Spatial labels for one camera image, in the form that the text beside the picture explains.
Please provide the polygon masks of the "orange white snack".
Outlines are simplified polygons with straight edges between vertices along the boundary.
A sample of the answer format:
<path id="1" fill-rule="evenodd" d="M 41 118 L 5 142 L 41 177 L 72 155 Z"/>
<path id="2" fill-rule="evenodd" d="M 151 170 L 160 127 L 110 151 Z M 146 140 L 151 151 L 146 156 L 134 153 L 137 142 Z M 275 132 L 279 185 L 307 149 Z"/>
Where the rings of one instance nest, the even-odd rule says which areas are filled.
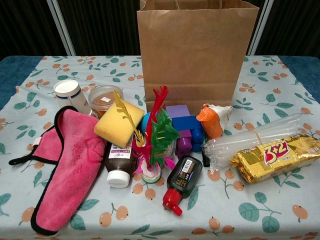
<path id="1" fill-rule="evenodd" d="M 208 140 L 219 138 L 227 126 L 232 106 L 220 106 L 213 104 L 204 104 L 196 119 L 201 123 Z"/>

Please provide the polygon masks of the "clear bag of straws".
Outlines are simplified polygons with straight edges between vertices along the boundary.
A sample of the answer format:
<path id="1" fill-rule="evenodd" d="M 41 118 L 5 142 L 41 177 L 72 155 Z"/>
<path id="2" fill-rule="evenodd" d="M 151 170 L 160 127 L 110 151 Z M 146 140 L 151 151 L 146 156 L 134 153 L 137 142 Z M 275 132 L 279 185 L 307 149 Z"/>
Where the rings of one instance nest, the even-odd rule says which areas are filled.
<path id="1" fill-rule="evenodd" d="M 208 140 L 203 145 L 203 153 L 209 159 L 210 171 L 213 173 L 229 166 L 230 159 L 241 150 L 299 134 L 302 118 L 302 113 L 295 113 L 236 135 Z"/>

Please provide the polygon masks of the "white paper cup blue stripes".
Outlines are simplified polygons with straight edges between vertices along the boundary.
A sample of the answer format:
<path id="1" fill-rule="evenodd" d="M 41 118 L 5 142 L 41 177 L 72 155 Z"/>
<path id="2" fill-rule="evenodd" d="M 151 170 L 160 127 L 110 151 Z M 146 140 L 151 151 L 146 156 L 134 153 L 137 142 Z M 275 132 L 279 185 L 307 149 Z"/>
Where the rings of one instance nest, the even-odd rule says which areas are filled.
<path id="1" fill-rule="evenodd" d="M 62 80 L 54 85 L 53 91 L 61 108 L 73 106 L 80 113 L 92 114 L 92 109 L 76 80 Z"/>

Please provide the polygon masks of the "gold biscuit pack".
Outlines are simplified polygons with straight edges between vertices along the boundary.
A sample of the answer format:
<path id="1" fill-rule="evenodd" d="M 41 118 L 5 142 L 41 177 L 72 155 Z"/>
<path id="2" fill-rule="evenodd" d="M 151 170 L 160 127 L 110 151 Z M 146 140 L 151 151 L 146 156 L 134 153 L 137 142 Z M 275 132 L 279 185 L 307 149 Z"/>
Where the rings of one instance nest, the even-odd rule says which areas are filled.
<path id="1" fill-rule="evenodd" d="M 238 151 L 230 165 L 250 184 L 305 167 L 320 159 L 320 139 L 298 134 Z"/>

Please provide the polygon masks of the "brown paper bag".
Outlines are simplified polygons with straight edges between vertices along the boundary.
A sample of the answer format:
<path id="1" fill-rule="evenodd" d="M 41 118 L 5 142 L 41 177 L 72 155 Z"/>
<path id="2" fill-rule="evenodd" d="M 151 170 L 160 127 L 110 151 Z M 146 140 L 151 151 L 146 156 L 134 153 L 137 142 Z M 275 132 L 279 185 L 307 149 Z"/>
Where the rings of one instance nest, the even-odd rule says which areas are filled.
<path id="1" fill-rule="evenodd" d="M 229 106 L 259 8 L 243 0 L 140 0 L 137 12 L 148 111 L 154 89 L 165 104 Z"/>

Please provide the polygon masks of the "floral tablecloth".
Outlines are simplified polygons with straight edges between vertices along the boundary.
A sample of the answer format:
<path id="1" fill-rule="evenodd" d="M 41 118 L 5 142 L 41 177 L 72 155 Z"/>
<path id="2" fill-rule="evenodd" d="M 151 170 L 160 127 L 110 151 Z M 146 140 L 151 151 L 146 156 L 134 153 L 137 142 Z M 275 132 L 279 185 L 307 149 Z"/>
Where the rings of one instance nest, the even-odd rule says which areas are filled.
<path id="1" fill-rule="evenodd" d="M 146 108 L 139 56 L 40 56 L 0 110 L 0 240 L 320 240 L 320 160 L 257 184 L 233 167 L 216 174 L 204 168 L 180 202 L 181 216 L 162 205 L 166 169 L 158 183 L 137 175 L 123 189 L 110 188 L 103 169 L 64 228 L 54 236 L 36 233 L 31 215 L 54 166 L 9 160 L 29 154 L 54 124 L 53 87 L 65 79 L 77 80 L 85 94 L 115 85 L 126 101 Z"/>

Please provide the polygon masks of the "colourful feather shuttlecock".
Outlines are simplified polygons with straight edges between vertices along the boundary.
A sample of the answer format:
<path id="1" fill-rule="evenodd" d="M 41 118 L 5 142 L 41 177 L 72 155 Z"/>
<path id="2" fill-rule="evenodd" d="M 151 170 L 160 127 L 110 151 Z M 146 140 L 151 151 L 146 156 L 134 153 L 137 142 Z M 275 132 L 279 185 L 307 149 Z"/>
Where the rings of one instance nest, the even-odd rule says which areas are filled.
<path id="1" fill-rule="evenodd" d="M 172 119 L 164 109 L 164 101 L 169 93 L 168 87 L 163 85 L 160 89 L 153 89 L 155 100 L 150 112 L 144 134 L 134 124 L 133 118 L 127 110 L 123 100 L 116 90 L 113 91 L 117 112 L 123 119 L 130 122 L 133 130 L 132 148 L 139 160 L 136 174 L 148 184 L 154 184 L 161 178 L 161 167 L 169 169 L 175 167 L 172 157 L 166 156 L 168 148 L 178 138 L 179 133 L 172 125 Z"/>

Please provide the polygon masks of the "blue ball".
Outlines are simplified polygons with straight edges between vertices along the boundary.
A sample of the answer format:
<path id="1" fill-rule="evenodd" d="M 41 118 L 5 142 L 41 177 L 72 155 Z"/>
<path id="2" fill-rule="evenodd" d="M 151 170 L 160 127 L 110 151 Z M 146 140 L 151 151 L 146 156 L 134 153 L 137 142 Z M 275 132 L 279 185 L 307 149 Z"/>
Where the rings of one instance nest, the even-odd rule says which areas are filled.
<path id="1" fill-rule="evenodd" d="M 140 130 L 141 130 L 141 133 L 144 135 L 145 132 L 146 132 L 146 128 L 147 128 L 147 124 L 148 124 L 148 121 L 149 121 L 149 117 L 150 117 L 150 112 L 147 112 L 142 120 L 141 120 L 141 123 L 140 123 Z"/>

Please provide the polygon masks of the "lilac foam block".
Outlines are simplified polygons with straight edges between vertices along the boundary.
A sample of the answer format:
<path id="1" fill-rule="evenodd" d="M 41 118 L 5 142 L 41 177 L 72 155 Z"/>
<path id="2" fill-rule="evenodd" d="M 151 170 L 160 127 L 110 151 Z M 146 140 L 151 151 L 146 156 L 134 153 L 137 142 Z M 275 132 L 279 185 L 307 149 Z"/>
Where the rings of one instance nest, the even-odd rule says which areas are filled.
<path id="1" fill-rule="evenodd" d="M 188 117 L 190 112 L 186 104 L 166 106 L 167 114 L 170 118 Z"/>

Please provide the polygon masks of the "blue toy block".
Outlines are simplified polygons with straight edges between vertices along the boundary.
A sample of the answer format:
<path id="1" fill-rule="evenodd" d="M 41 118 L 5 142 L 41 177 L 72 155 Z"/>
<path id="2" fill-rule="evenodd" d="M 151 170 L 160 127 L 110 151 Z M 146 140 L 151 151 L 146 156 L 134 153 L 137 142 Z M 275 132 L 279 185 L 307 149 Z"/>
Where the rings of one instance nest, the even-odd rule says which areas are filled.
<path id="1" fill-rule="evenodd" d="M 204 141 L 204 131 L 201 123 L 195 116 L 175 117 L 172 119 L 172 124 L 175 130 L 190 130 L 192 138 L 191 152 L 200 152 Z"/>

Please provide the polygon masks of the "dark purple toy brick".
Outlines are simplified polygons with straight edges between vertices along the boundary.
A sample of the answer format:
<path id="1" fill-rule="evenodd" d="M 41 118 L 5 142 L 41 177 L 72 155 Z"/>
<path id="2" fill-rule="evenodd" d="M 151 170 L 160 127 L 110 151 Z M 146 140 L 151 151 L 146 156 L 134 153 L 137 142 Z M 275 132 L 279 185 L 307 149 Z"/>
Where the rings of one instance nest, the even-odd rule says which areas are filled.
<path id="1" fill-rule="evenodd" d="M 189 155 L 192 150 L 192 134 L 191 131 L 179 131 L 179 138 L 176 140 L 175 154 L 180 159 L 185 155 Z"/>

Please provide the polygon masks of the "yellow sponge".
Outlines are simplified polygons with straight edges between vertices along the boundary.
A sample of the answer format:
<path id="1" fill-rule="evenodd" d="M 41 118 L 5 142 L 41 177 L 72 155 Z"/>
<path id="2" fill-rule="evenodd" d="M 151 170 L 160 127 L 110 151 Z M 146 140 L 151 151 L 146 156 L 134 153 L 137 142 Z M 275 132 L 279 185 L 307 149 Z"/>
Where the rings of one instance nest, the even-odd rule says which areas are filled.
<path id="1" fill-rule="evenodd" d="M 106 141 L 125 148 L 133 135 L 134 129 L 125 114 L 118 112 L 116 103 L 113 103 L 94 127 L 94 133 Z"/>

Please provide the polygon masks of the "black bottle red cap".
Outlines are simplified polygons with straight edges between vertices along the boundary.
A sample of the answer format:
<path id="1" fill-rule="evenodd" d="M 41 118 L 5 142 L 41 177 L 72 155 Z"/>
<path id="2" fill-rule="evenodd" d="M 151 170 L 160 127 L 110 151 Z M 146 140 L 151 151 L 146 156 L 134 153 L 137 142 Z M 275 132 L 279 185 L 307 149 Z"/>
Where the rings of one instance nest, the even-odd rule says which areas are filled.
<path id="1" fill-rule="evenodd" d="M 202 162 L 192 156 L 185 155 L 178 160 L 167 178 L 167 191 L 162 198 L 162 205 L 166 210 L 172 211 L 176 216 L 182 215 L 179 203 L 190 196 L 202 169 Z"/>

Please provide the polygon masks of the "brown bottle white cap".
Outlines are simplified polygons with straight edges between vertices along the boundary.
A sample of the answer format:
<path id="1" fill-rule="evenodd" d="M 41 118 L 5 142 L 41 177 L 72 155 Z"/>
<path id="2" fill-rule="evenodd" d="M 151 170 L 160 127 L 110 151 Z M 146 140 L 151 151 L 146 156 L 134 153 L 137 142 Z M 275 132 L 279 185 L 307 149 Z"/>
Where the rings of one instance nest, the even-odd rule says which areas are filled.
<path id="1" fill-rule="evenodd" d="M 107 184 L 112 188 L 126 188 L 137 165 L 131 144 L 121 148 L 108 142 L 104 165 L 107 170 Z"/>

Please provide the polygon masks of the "white aluminium partition post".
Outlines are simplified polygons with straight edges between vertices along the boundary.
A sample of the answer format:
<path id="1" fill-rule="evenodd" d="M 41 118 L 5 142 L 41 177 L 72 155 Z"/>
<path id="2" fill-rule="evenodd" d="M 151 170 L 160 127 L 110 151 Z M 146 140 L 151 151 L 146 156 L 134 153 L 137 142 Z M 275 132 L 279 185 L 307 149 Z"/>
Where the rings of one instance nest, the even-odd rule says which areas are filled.
<path id="1" fill-rule="evenodd" d="M 67 29 L 64 17 L 62 15 L 58 0 L 46 0 L 58 30 L 60 39 L 68 56 L 75 56 L 76 52 Z"/>
<path id="2" fill-rule="evenodd" d="M 247 55 L 254 56 L 259 46 L 262 34 L 264 32 L 267 20 L 273 7 L 274 0 L 262 0 L 263 5 L 259 8 L 260 14 L 256 19 L 256 26 L 252 32 L 252 39 L 248 46 Z"/>

